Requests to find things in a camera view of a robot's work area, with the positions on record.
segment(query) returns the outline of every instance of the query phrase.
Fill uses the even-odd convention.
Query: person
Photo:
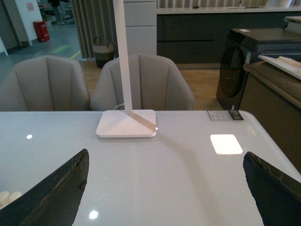
[[[60,5],[61,5],[60,0],[48,0],[48,3],[52,6],[57,24],[64,24],[62,22],[62,17],[61,17],[61,13],[60,13]]]

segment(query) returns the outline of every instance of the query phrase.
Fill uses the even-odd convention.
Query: storage basket
[[[93,43],[93,52],[97,67],[102,68],[105,63],[114,58],[115,47],[112,41],[102,41],[96,37]]]

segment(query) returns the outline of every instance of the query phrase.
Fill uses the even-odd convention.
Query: dark gray cabinet
[[[220,63],[231,28],[281,28],[301,12],[157,15],[157,54],[177,64]]]

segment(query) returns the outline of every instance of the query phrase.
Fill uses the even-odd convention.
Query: upholstered chair
[[[172,60],[146,54],[130,55],[128,60],[134,110],[192,110],[193,93]],[[101,71],[91,98],[91,110],[113,110],[123,102],[120,64],[116,58]]]
[[[0,84],[0,111],[90,110],[90,96],[75,59],[42,56],[16,64]]]

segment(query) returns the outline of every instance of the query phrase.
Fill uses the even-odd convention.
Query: lamp base
[[[154,110],[105,111],[99,121],[96,134],[100,138],[153,137],[156,135]]]

